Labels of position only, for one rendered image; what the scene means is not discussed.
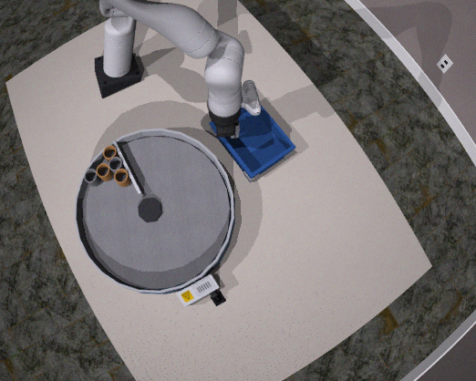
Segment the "bronze bushing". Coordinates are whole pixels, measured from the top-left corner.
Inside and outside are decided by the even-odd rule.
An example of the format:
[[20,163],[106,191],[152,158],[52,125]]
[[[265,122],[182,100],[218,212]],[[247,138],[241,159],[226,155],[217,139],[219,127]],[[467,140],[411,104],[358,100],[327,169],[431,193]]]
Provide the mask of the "bronze bushing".
[[[126,179],[125,179],[124,181],[119,182],[119,177],[120,177],[121,175],[123,175],[123,174],[127,174],[127,177],[126,177]],[[128,174],[127,171],[124,170],[124,169],[119,169],[119,170],[117,170],[117,171],[115,172],[115,174],[114,174],[114,179],[115,179],[115,181],[119,184],[119,186],[121,186],[121,187],[127,187],[127,186],[129,186],[129,184],[130,184],[130,182],[131,182],[131,179],[130,179],[130,177],[129,177],[129,174]]]
[[[103,170],[106,170],[106,169],[109,169],[108,170],[108,173],[105,175],[105,176],[101,176]],[[112,179],[113,177],[113,172],[111,171],[111,169],[109,168],[109,165],[106,164],[106,163],[101,163],[100,165],[98,165],[97,167],[97,174],[98,176],[104,180],[104,181],[109,181]]]
[[[107,158],[109,156],[109,153],[112,152],[112,151],[115,151],[115,154],[111,158]],[[119,154],[118,154],[118,152],[117,152],[117,150],[114,146],[107,146],[103,150],[103,156],[109,162],[113,157],[119,157]]]

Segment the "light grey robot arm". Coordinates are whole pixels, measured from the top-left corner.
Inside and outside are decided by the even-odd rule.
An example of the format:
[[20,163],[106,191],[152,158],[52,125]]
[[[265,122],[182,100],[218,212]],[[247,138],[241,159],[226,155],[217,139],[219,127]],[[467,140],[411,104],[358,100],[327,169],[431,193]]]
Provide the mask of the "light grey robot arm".
[[189,57],[208,56],[204,81],[212,102],[229,106],[239,99],[244,49],[236,38],[215,29],[186,5],[146,0],[99,1],[101,14],[110,17],[104,26],[103,69],[106,75],[123,77],[130,71],[139,21],[166,37]]

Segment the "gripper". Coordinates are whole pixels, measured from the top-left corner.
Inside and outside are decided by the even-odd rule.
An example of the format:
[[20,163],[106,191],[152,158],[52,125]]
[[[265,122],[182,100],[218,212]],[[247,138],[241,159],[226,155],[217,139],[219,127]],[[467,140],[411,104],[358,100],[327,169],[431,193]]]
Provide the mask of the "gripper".
[[243,82],[241,93],[239,99],[229,106],[215,104],[211,101],[208,93],[207,108],[209,109],[209,116],[215,123],[217,136],[220,138],[230,136],[231,139],[239,138],[238,118],[241,114],[241,108],[245,108],[253,116],[261,113],[260,100],[252,80]]

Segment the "blue square tray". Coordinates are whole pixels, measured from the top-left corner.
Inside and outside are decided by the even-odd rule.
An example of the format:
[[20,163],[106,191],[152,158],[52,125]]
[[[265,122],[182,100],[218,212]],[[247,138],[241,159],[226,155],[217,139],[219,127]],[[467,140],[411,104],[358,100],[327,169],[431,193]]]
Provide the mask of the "blue square tray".
[[293,149],[296,146],[262,105],[261,113],[258,116],[253,116],[245,108],[241,108],[238,122],[240,123],[240,132],[239,138],[236,139],[219,138],[215,133],[214,122],[210,131],[229,152],[249,182],[257,179],[260,174],[278,161],[293,154]]

